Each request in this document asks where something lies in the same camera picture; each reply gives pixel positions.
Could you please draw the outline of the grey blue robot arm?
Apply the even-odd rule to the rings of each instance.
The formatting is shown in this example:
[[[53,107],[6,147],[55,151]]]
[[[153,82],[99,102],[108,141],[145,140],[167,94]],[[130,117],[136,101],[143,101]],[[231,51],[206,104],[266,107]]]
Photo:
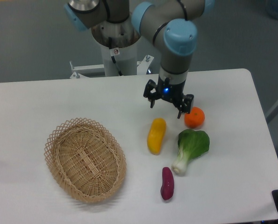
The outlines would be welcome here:
[[[161,61],[158,81],[148,81],[143,96],[152,105],[170,102],[183,114],[194,99],[183,93],[198,38],[192,21],[213,6],[212,0],[170,0],[158,7],[145,1],[130,10],[128,0],[69,0],[64,10],[78,30],[91,31],[108,77],[138,74],[135,46],[140,38],[149,41]]]

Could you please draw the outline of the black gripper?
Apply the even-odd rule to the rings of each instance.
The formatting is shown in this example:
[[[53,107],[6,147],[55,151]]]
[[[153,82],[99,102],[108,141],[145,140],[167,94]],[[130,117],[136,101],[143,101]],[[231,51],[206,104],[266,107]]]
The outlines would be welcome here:
[[[185,81],[185,74],[159,74],[157,84],[151,79],[147,82],[143,97],[150,102],[150,108],[153,108],[155,101],[159,99],[173,103],[178,109],[179,119],[183,113],[191,113],[194,101],[193,94],[183,94]]]

